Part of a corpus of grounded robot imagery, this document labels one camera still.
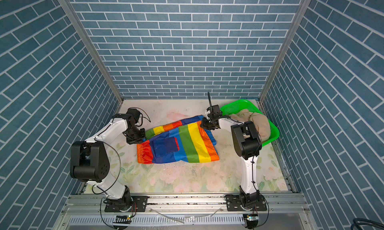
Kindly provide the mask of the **rainbow striped shorts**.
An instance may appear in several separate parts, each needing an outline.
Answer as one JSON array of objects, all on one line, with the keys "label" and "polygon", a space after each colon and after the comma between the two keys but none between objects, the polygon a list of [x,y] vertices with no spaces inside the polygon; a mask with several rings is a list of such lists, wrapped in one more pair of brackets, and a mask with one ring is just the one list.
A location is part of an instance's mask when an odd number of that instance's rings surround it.
[{"label": "rainbow striped shorts", "polygon": [[218,161],[217,142],[210,130],[200,127],[202,120],[203,116],[198,115],[147,130],[144,142],[137,145],[138,163]]}]

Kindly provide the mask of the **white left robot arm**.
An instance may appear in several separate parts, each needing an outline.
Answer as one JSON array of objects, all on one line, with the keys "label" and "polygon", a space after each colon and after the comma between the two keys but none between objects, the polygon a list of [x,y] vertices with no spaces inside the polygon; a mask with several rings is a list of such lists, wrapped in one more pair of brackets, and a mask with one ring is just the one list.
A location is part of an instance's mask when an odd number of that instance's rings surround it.
[{"label": "white left robot arm", "polygon": [[106,212],[137,213],[146,210],[148,197],[131,196],[129,187],[118,182],[118,177],[110,171],[106,150],[119,135],[124,135],[129,145],[142,143],[146,137],[142,128],[143,118],[136,108],[127,110],[125,114],[115,114],[97,133],[71,146],[71,177],[86,182],[93,190],[99,189],[99,193],[106,197],[102,201]]}]

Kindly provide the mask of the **beige shorts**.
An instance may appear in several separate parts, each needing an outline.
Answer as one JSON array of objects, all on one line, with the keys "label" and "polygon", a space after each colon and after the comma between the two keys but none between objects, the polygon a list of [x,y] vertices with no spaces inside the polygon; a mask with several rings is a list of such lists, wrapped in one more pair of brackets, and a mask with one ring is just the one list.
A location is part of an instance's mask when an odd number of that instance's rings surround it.
[{"label": "beige shorts", "polygon": [[243,109],[236,114],[231,114],[230,117],[233,120],[239,122],[251,121],[254,123],[256,130],[258,131],[261,141],[266,142],[271,136],[270,123],[268,118],[260,113],[251,112],[248,109]]}]

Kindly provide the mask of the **green plastic basket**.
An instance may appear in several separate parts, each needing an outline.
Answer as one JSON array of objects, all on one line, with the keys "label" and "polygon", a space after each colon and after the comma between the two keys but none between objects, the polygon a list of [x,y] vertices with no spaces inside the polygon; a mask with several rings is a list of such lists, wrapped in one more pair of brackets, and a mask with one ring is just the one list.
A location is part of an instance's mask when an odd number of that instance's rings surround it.
[{"label": "green plastic basket", "polygon": [[[256,105],[254,105],[252,102],[248,100],[237,100],[235,102],[232,102],[230,104],[220,107],[220,109],[223,112],[223,115],[236,114],[243,109],[248,109],[251,112],[257,112],[257,113],[263,114]],[[263,147],[273,142],[280,136],[280,132],[278,128],[270,120],[269,120],[269,123],[270,123],[270,129],[271,129],[271,136],[266,142],[262,143]]]}]

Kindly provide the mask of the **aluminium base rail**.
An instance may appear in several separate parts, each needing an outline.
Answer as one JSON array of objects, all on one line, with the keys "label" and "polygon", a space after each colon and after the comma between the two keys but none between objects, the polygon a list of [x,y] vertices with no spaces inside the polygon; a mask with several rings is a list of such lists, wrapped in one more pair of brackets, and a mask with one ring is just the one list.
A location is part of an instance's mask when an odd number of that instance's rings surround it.
[{"label": "aluminium base rail", "polygon": [[[146,210],[134,216],[127,213],[105,212],[104,199],[95,195],[72,195],[67,201],[58,221],[56,230],[314,230],[315,220],[302,194],[281,192],[265,193],[259,206],[245,208],[232,193],[203,194],[135,194],[148,197]],[[127,215],[208,215],[242,214],[244,225],[182,225],[167,227],[115,227],[115,226],[69,226],[74,216]]]}]

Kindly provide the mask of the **aluminium left corner post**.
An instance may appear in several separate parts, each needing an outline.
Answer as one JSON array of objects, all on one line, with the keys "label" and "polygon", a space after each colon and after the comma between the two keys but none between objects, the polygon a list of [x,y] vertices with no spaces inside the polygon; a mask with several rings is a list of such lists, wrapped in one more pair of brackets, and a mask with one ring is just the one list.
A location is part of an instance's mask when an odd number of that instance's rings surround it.
[{"label": "aluminium left corner post", "polygon": [[80,39],[82,40],[83,44],[87,48],[89,54],[91,55],[92,59],[96,63],[97,67],[99,68],[101,74],[107,81],[109,87],[111,88],[112,92],[114,93],[116,99],[120,104],[123,103],[124,98],[121,95],[120,91],[118,90],[117,86],[115,85],[110,73],[108,72],[103,60],[101,59],[98,51],[96,50],[94,44],[92,43],[92,40],[90,39],[88,33],[86,32],[84,26],[82,25],[78,15],[76,14],[75,9],[71,5],[69,0],[57,0],[64,10],[65,14],[67,15],[68,19],[72,23],[75,31],[79,35]]}]

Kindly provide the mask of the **aluminium corner post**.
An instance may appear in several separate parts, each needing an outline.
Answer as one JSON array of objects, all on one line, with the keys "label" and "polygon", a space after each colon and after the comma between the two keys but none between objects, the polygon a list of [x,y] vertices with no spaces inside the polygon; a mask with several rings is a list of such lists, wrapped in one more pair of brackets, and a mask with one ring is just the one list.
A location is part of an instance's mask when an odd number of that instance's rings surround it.
[{"label": "aluminium corner post", "polygon": [[271,68],[271,71],[267,77],[266,83],[265,83],[265,85],[262,89],[262,92],[260,94],[260,97],[259,97],[259,103],[260,104],[263,104],[267,98],[268,91],[269,91],[270,87],[272,86],[273,80],[279,71],[279,67],[281,66],[281,63],[282,63],[282,61],[283,61],[283,59],[284,59],[284,57],[288,51],[288,48],[289,48],[289,46],[290,46],[298,28],[299,28],[299,25],[300,25],[300,23],[304,17],[305,12],[309,7],[310,2],[311,2],[311,0],[301,0],[301,2],[300,2],[300,5],[298,7],[298,11],[293,18],[293,21],[291,23],[291,26],[290,26],[288,32],[287,32],[285,40],[281,46],[279,54],[278,54],[278,56],[274,62],[273,67]]},{"label": "aluminium corner post", "polygon": [[80,39],[82,40],[83,44],[87,48],[89,54],[91,55],[92,59],[96,63],[97,67],[99,68],[101,74],[107,81],[109,87],[111,88],[112,92],[114,93],[116,99],[120,104],[123,103],[124,98],[121,95],[120,91],[118,90],[117,86],[115,85],[110,73],[108,72],[103,60],[101,59],[98,51],[96,50],[94,44],[92,43],[92,40],[90,39],[88,33],[86,32],[84,26],[82,25],[78,15],[76,14],[75,9],[71,5],[69,0],[57,0],[64,10],[65,14],[67,15],[68,19],[72,23],[75,31],[79,35]]}]

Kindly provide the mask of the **aluminium right corner post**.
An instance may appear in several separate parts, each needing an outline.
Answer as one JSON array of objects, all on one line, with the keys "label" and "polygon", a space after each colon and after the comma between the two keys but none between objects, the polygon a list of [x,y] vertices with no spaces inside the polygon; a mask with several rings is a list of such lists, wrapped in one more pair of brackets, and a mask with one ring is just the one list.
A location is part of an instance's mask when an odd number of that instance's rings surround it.
[{"label": "aluminium right corner post", "polygon": [[298,7],[298,11],[293,18],[293,21],[291,23],[291,26],[290,26],[288,32],[287,32],[285,40],[281,46],[279,54],[278,54],[278,56],[274,62],[273,67],[271,68],[271,71],[267,77],[266,83],[265,83],[265,85],[262,89],[262,92],[260,94],[260,97],[259,97],[259,103],[260,104],[263,104],[267,98],[268,91],[269,91],[270,87],[272,86],[273,80],[279,71],[279,67],[281,66],[281,63],[282,63],[282,61],[283,61],[283,59],[284,59],[284,57],[288,51],[288,48],[289,48],[289,46],[290,46],[298,28],[299,28],[299,25],[300,25],[300,23],[304,17],[305,12],[309,7],[310,2],[311,2],[311,0],[301,0],[301,2],[300,2],[300,5]]}]

